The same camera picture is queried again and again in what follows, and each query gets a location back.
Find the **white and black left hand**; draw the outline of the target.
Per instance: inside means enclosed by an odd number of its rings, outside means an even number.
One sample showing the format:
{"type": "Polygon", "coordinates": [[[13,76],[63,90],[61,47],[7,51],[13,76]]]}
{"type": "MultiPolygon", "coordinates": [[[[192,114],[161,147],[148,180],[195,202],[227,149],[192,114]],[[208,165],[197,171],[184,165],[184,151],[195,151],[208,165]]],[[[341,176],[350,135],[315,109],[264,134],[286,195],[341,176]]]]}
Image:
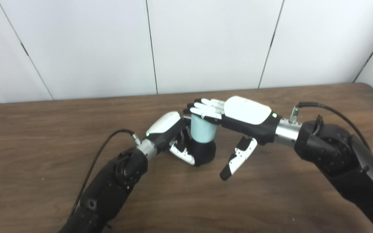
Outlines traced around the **white and black left hand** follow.
{"type": "Polygon", "coordinates": [[[195,165],[193,155],[188,152],[191,143],[191,117],[179,112],[168,112],[146,131],[146,139],[152,142],[158,152],[170,152],[190,165],[195,165]]]}

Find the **white and black right hand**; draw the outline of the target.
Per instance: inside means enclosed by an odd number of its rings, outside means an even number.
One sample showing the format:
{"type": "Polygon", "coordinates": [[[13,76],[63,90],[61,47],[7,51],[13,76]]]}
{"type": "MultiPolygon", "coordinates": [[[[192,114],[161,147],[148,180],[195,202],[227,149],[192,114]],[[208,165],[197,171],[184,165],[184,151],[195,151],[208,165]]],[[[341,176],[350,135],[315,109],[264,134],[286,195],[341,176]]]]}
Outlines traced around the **white and black right hand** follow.
{"type": "Polygon", "coordinates": [[[188,103],[183,113],[243,134],[227,165],[220,172],[223,181],[228,180],[243,165],[258,145],[274,142],[281,121],[281,116],[269,106],[239,96],[230,97],[226,101],[198,98],[188,103]]]}

